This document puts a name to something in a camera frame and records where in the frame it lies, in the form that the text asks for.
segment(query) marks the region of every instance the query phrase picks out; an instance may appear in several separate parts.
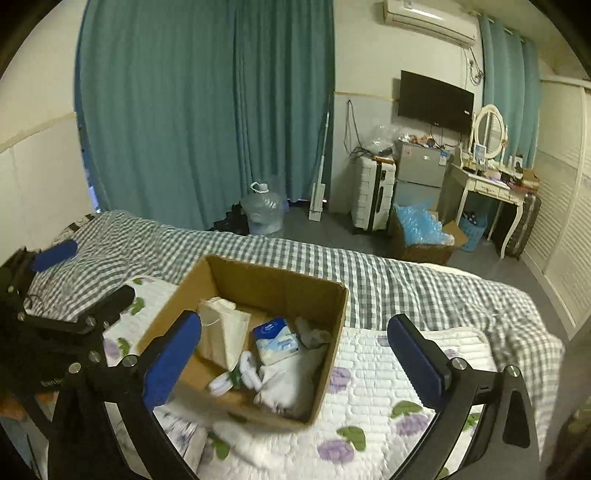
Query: white sock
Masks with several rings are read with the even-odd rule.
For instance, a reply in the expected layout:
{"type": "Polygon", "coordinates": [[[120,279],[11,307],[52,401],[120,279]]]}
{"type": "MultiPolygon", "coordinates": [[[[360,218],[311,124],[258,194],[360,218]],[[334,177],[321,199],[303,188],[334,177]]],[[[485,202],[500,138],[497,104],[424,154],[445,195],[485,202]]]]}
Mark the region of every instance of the white sock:
{"type": "MultiPolygon", "coordinates": [[[[242,384],[250,390],[259,391],[262,388],[262,382],[256,373],[256,360],[250,351],[242,352],[238,361],[238,370],[240,372],[242,384]]],[[[224,372],[219,377],[214,378],[209,385],[209,392],[214,397],[220,397],[232,389],[232,379],[230,372],[224,372]]]]}
{"type": "Polygon", "coordinates": [[[310,327],[310,322],[302,317],[296,318],[295,327],[300,334],[301,343],[303,343],[306,348],[318,348],[319,346],[330,343],[332,340],[332,335],[329,332],[317,328],[312,329],[310,327]]]}
{"type": "Polygon", "coordinates": [[[251,465],[269,470],[279,468],[277,459],[238,423],[229,420],[215,421],[213,431],[236,455],[251,465]]]}

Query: purple flower print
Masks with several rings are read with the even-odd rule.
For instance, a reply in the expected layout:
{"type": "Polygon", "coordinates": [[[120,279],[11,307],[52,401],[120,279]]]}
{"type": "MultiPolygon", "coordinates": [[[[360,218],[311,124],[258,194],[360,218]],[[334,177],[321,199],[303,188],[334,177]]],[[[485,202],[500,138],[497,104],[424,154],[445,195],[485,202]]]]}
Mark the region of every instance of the purple flower print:
{"type": "Polygon", "coordinates": [[[330,373],[329,393],[338,393],[347,389],[351,381],[351,372],[344,367],[333,367],[330,373]]]}
{"type": "Polygon", "coordinates": [[[386,335],[380,335],[376,337],[380,346],[390,346],[388,343],[388,337],[386,335]]]}
{"type": "Polygon", "coordinates": [[[454,358],[456,356],[460,356],[460,354],[457,353],[453,348],[448,348],[443,353],[445,353],[448,358],[454,358]]]}
{"type": "Polygon", "coordinates": [[[318,445],[320,458],[327,462],[349,463],[355,456],[355,450],[346,440],[327,440],[318,445]]]}
{"type": "Polygon", "coordinates": [[[105,355],[111,358],[119,358],[119,345],[110,338],[106,338],[103,341],[105,347],[105,355]]]}
{"type": "Polygon", "coordinates": [[[400,436],[408,437],[416,433],[422,433],[427,430],[429,426],[429,417],[422,413],[414,413],[412,415],[404,416],[396,424],[396,433],[400,436]]]}

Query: vanity table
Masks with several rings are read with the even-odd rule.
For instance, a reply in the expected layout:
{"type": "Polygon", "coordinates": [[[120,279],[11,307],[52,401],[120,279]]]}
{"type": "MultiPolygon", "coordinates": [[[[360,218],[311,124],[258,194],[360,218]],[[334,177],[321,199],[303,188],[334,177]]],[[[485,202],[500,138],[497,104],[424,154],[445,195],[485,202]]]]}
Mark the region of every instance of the vanity table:
{"type": "Polygon", "coordinates": [[[460,223],[460,218],[462,217],[462,212],[464,211],[464,205],[466,204],[466,198],[468,197],[469,192],[476,192],[480,195],[501,201],[496,210],[495,219],[492,222],[491,231],[488,234],[488,240],[491,239],[492,232],[495,230],[496,224],[499,221],[503,204],[512,203],[513,205],[517,205],[515,220],[513,220],[511,228],[509,228],[507,236],[505,237],[501,247],[501,258],[505,258],[505,249],[507,247],[507,243],[509,242],[511,235],[513,235],[515,232],[517,225],[519,225],[519,221],[521,220],[521,216],[523,214],[525,193],[511,190],[508,185],[501,183],[500,181],[480,177],[476,174],[462,170],[457,165],[449,164],[446,173],[446,179],[444,181],[443,191],[441,193],[439,205],[437,208],[442,219],[446,217],[446,213],[452,206],[454,197],[453,193],[454,191],[457,192],[458,186],[463,189],[455,218],[456,224],[458,225],[460,223]]]}

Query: teal curtain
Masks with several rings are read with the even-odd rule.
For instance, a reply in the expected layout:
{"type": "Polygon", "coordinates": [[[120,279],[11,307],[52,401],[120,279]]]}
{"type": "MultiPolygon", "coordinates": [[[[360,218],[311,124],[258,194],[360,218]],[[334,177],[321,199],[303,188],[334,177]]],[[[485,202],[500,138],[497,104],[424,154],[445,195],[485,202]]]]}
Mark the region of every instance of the teal curtain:
{"type": "Polygon", "coordinates": [[[203,229],[254,180],[306,197],[332,15],[331,0],[89,0],[78,104],[101,206],[203,229]]]}
{"type": "Polygon", "coordinates": [[[509,127],[510,155],[523,156],[526,167],[533,165],[541,83],[538,53],[534,43],[510,34],[499,19],[480,18],[485,63],[483,104],[494,103],[509,127]]]}

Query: metal screw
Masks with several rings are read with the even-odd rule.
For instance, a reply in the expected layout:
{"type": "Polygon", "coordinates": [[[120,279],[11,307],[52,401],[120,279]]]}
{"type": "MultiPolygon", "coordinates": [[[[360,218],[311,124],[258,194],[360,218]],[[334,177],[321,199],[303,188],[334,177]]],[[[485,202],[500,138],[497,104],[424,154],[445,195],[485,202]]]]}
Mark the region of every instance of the metal screw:
{"type": "Polygon", "coordinates": [[[515,377],[515,378],[517,378],[518,376],[521,375],[521,371],[515,365],[509,365],[507,367],[507,371],[509,372],[510,376],[515,377]]]}
{"type": "Polygon", "coordinates": [[[456,370],[465,370],[468,366],[468,363],[463,358],[457,356],[452,358],[452,366],[456,370]]]}
{"type": "Polygon", "coordinates": [[[100,353],[96,352],[94,350],[91,350],[90,353],[88,354],[88,358],[90,359],[90,361],[94,364],[97,364],[100,362],[100,353]]]}
{"type": "Polygon", "coordinates": [[[138,357],[136,355],[127,355],[123,358],[121,363],[123,363],[124,367],[132,367],[138,362],[138,357]]]}
{"type": "Polygon", "coordinates": [[[80,365],[78,362],[74,362],[73,364],[71,364],[68,367],[68,371],[71,374],[76,374],[76,373],[78,373],[80,371],[81,368],[82,368],[82,365],[80,365]]]}

